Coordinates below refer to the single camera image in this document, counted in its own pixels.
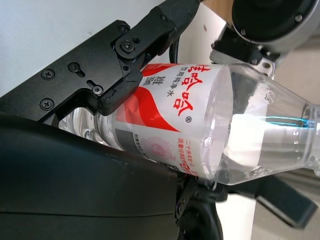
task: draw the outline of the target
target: bolt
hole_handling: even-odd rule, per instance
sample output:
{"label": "bolt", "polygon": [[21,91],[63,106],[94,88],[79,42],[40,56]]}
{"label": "bolt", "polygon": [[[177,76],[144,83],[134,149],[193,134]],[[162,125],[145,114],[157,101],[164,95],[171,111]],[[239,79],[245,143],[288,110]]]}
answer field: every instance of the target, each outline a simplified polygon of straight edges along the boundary
{"label": "bolt", "polygon": [[168,21],[168,18],[167,18],[165,15],[162,14],[162,15],[161,15],[161,20],[164,21],[164,22],[166,22],[166,21]]}
{"label": "bolt", "polygon": [[129,48],[131,48],[131,45],[130,45],[130,43],[126,43],[125,45],[124,45],[124,47],[126,48],[126,49],[129,49]]}
{"label": "bolt", "polygon": [[49,111],[53,109],[54,106],[55,106],[54,101],[52,101],[50,98],[42,99],[40,102],[40,108],[45,111]]}
{"label": "bolt", "polygon": [[103,93],[103,89],[101,86],[97,85],[92,88],[92,91],[95,95],[101,95]]}
{"label": "bolt", "polygon": [[121,25],[119,26],[119,31],[120,31],[121,33],[125,34],[126,32],[128,32],[128,28],[127,28],[126,25],[121,24]]}
{"label": "bolt", "polygon": [[44,80],[51,80],[55,77],[55,72],[52,71],[51,69],[45,69],[41,72],[41,77]]}
{"label": "bolt", "polygon": [[301,14],[298,14],[294,17],[294,20],[297,22],[297,23],[300,23],[302,21],[302,15]]}
{"label": "bolt", "polygon": [[126,53],[131,53],[135,49],[133,42],[129,40],[123,41],[120,46]]}
{"label": "bolt", "polygon": [[68,69],[72,73],[76,73],[80,71],[80,65],[76,62],[72,62],[68,65]]}

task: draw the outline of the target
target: plastic water bottle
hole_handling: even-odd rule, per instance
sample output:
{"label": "plastic water bottle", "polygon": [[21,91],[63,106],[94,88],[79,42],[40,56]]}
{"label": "plastic water bottle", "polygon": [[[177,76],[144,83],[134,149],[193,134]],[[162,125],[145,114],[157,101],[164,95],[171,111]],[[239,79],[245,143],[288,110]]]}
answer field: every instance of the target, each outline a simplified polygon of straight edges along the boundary
{"label": "plastic water bottle", "polygon": [[142,73],[113,114],[79,108],[60,128],[228,185],[320,169],[320,108],[256,70],[151,64]]}

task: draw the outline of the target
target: red and white label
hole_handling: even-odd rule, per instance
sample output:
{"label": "red and white label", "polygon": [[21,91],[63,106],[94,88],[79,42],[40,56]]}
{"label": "red and white label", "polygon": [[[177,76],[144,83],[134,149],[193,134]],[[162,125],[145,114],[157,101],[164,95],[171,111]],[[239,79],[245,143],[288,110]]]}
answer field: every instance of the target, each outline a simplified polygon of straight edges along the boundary
{"label": "red and white label", "polygon": [[[135,144],[146,158],[205,178],[201,161],[204,117],[221,68],[147,65],[137,91],[112,115],[112,131],[118,144],[126,151],[128,145]],[[119,130],[129,133],[132,139],[124,139],[128,135],[120,136]]]}

